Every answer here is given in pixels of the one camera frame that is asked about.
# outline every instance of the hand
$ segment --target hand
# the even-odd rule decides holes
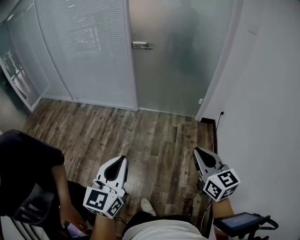
[[[85,221],[72,204],[60,206],[60,223],[62,228],[65,228],[66,221],[73,224],[79,231],[88,235],[85,231],[87,229]]]

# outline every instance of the glass door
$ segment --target glass door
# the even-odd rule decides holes
[[[233,4],[129,0],[140,108],[196,116],[223,48]]]
[[[123,0],[36,0],[49,54],[75,101],[133,109]]]

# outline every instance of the wooden floor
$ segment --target wooden floor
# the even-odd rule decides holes
[[[130,194],[120,211],[128,222],[141,210],[146,197],[158,216],[187,215],[196,192],[198,173],[192,160],[194,147],[210,149],[211,124],[191,117],[149,111],[42,99],[24,125],[24,132],[60,148],[65,154],[69,180],[90,186],[99,167],[113,157],[126,155],[129,172],[125,189]],[[194,198],[192,222],[200,227],[207,203]],[[116,222],[120,236],[124,224]]]

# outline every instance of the white sneaker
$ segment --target white sneaker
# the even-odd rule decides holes
[[[151,203],[148,201],[147,198],[141,199],[141,207],[144,212],[147,212],[147,213],[151,214],[152,216],[156,216],[156,212],[154,211]]]

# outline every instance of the black shirt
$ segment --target black shirt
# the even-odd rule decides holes
[[[56,193],[51,168],[62,152],[20,131],[0,135],[0,215],[39,224]]]

